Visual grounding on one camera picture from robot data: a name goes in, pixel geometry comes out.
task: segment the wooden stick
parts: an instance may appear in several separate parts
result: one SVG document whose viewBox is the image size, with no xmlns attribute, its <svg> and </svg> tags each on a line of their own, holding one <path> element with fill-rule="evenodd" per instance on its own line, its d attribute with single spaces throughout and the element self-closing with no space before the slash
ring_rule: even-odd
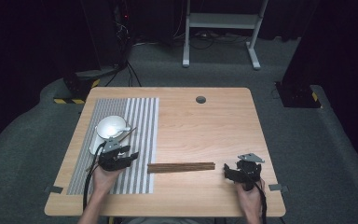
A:
<svg viewBox="0 0 358 224">
<path fill-rule="evenodd" d="M 151 174 L 204 171 L 214 170 L 214 167 L 214 162 L 149 163 L 147 172 Z"/>
</svg>

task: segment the wooden table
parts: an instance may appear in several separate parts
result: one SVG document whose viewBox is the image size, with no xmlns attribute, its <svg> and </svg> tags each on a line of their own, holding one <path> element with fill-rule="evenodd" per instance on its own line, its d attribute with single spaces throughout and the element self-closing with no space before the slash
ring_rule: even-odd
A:
<svg viewBox="0 0 358 224">
<path fill-rule="evenodd" d="M 206 98 L 204 104 L 196 102 Z M 101 215 L 121 217 L 240 217 L 235 186 L 224 178 L 224 163 L 235 169 L 237 156 L 264 159 L 268 217 L 282 217 L 285 207 L 255 110 L 245 88 L 94 88 L 76 126 L 45 208 L 49 216 L 79 216 L 82 195 L 66 195 L 76 160 L 99 98 L 159 98 L 156 162 L 213 161 L 212 171 L 155 174 L 152 194 L 108 195 Z"/>
</svg>

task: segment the person's hand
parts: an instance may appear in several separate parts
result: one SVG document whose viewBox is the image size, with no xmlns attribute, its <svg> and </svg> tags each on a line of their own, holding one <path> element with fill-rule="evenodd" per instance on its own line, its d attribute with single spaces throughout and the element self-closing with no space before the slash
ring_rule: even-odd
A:
<svg viewBox="0 0 358 224">
<path fill-rule="evenodd" d="M 263 179 L 260 178 L 260 181 L 256 184 L 264 191 L 265 182 Z M 235 183 L 235 186 L 237 188 L 241 211 L 245 214 L 248 224 L 259 224 L 262 203 L 258 188 L 254 186 L 253 189 L 245 191 L 242 183 Z"/>
<path fill-rule="evenodd" d="M 89 198 L 89 203 L 87 204 L 86 209 L 83 211 L 82 216 L 77 222 L 78 224 L 97 223 L 103 200 L 115 184 L 118 175 L 120 175 L 123 170 L 124 169 L 105 171 L 100 166 L 95 168 L 94 173 L 92 174 L 94 190 Z"/>
<path fill-rule="evenodd" d="M 98 166 L 92 174 L 94 192 L 107 194 L 123 170 L 124 169 L 117 171 L 105 171 L 101 168 L 101 166 Z"/>
</svg>

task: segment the gray floor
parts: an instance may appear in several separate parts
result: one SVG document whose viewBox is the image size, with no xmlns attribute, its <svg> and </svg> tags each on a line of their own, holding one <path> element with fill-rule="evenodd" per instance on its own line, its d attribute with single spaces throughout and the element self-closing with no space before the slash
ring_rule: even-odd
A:
<svg viewBox="0 0 358 224">
<path fill-rule="evenodd" d="M 182 67 L 182 48 L 162 45 L 133 47 L 129 61 L 145 87 L 249 88 L 278 181 L 289 188 L 283 194 L 284 221 L 358 223 L 358 156 L 323 89 L 312 86 L 323 105 L 319 109 L 283 107 L 275 90 L 297 43 L 258 40 L 260 71 L 253 70 L 243 42 L 191 49 L 188 68 Z M 129 77 L 123 70 L 109 86 L 128 86 Z M 100 86 L 110 78 L 102 78 Z M 78 217 L 44 214 L 45 189 L 54 183 L 83 107 L 52 102 L 66 91 L 60 79 L 47 85 L 39 105 L 0 134 L 0 223 L 76 223 Z"/>
</svg>

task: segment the white metal frame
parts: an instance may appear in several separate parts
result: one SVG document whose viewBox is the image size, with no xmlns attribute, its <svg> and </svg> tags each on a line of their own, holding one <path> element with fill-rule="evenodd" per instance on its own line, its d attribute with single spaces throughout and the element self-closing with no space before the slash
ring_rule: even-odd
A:
<svg viewBox="0 0 358 224">
<path fill-rule="evenodd" d="M 190 27 L 205 28 L 232 28 L 232 29 L 253 29 L 250 42 L 246 46 L 255 70 L 260 69 L 260 63 L 255 55 L 255 41 L 260 30 L 261 22 L 264 18 L 267 3 L 269 0 L 263 0 L 260 11 L 256 15 L 243 14 L 216 14 L 216 13 L 190 13 L 190 0 L 187 0 L 186 9 L 186 33 L 185 45 L 183 51 L 183 67 L 190 66 L 190 46 L 189 36 Z"/>
</svg>

